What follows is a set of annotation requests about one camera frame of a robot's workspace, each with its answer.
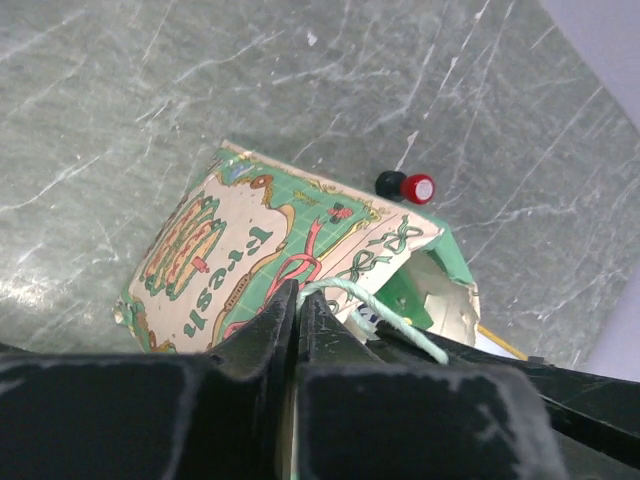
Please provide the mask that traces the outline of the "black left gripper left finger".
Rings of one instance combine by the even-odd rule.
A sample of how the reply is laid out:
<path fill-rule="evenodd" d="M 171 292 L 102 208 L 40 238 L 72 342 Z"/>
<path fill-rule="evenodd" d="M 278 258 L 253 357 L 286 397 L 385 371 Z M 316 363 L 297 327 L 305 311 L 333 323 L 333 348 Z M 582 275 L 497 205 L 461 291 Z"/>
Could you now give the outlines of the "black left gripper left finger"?
<path fill-rule="evenodd" d="M 286 479 L 296 281 L 199 354 L 1 349 L 5 479 Z"/>

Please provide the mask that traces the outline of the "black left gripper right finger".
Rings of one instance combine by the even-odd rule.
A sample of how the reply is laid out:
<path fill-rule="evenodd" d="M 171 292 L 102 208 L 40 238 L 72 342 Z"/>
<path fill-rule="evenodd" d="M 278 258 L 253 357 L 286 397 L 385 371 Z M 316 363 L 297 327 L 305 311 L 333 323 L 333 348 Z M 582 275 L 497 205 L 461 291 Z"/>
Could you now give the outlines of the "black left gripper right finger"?
<path fill-rule="evenodd" d="M 379 360 L 302 296 L 297 470 L 302 479 L 565 479 L 549 416 L 520 371 Z"/>

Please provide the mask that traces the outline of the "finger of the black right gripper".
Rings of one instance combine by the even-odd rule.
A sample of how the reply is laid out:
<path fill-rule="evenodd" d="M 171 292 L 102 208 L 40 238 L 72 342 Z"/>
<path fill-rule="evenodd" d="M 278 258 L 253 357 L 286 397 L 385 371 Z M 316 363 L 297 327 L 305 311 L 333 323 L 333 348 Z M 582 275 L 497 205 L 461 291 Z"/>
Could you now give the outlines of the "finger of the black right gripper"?
<path fill-rule="evenodd" d="M 537 388 L 570 470 L 639 468 L 639 384 L 582 373 L 538 357 L 514 360 L 429 333 L 453 364 L 504 364 Z"/>

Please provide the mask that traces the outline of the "green snack packet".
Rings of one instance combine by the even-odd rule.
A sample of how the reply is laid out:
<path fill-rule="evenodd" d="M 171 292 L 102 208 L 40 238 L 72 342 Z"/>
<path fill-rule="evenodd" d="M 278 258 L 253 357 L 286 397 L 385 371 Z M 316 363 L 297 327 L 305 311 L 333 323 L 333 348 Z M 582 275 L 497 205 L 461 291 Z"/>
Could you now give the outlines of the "green snack packet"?
<path fill-rule="evenodd" d="M 425 309 L 426 294 L 420 293 L 409 274 L 396 271 L 376 292 L 375 297 L 397 315 L 410 320 L 410 324 L 423 330 L 433 326 Z"/>

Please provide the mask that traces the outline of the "green printed paper bag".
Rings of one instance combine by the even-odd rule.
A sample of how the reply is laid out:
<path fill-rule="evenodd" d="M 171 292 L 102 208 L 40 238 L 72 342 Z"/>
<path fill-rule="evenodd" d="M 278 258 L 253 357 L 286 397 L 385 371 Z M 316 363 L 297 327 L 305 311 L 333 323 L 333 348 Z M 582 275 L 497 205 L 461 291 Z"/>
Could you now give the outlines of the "green printed paper bag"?
<path fill-rule="evenodd" d="M 379 316 L 333 280 L 377 300 L 398 270 L 426 294 L 425 331 L 475 345 L 478 288 L 446 223 L 227 142 L 162 226 L 114 316 L 147 352 L 198 352 L 287 281 L 322 282 L 331 313 L 366 340 Z"/>

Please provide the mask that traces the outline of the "yellow-framed small whiteboard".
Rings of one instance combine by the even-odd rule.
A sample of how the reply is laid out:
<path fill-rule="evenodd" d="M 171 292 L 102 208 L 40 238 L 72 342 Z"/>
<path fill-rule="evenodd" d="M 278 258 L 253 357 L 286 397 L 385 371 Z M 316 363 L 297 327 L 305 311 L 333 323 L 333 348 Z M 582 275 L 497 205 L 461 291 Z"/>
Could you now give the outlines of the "yellow-framed small whiteboard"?
<path fill-rule="evenodd" d="M 528 356 L 501 339 L 495 333 L 488 330 L 483 325 L 478 325 L 476 329 L 475 348 L 485 353 L 497 355 L 504 358 L 527 361 Z"/>

